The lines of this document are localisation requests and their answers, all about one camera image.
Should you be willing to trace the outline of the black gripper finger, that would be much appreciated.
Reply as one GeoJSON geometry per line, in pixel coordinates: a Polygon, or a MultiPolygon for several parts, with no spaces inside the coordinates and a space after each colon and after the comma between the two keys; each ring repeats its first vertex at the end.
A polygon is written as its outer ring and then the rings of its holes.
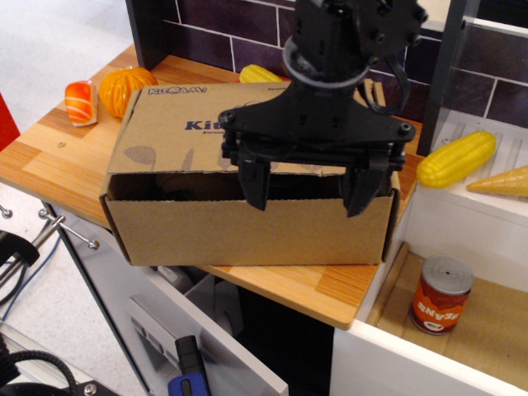
{"type": "Polygon", "coordinates": [[[267,204],[271,164],[255,158],[240,158],[238,179],[249,205],[264,211],[267,204]]]}
{"type": "Polygon", "coordinates": [[[362,214],[374,198],[387,196],[388,192],[387,167],[346,169],[342,180],[342,197],[348,217],[362,214]]]}

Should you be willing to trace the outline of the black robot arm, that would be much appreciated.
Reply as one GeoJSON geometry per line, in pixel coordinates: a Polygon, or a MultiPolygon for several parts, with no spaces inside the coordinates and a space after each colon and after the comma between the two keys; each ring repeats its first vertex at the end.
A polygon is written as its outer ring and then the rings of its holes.
{"type": "Polygon", "coordinates": [[[396,119],[410,83],[397,55],[418,45],[426,10],[415,1],[298,1],[283,62],[290,85],[278,97],[219,115],[222,151],[238,167],[247,203],[266,208],[272,163],[343,167],[349,216],[362,213],[402,169],[416,130],[396,119]],[[399,104],[366,95],[365,76],[383,60],[399,104]]]}

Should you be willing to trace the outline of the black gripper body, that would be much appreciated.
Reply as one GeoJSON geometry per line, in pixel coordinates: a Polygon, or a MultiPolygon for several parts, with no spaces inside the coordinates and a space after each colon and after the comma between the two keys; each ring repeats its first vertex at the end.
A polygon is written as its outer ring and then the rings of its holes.
{"type": "Polygon", "coordinates": [[[374,112],[346,90],[292,82],[267,101],[222,111],[223,155],[239,166],[294,163],[359,171],[402,168],[413,125],[374,112]]]}

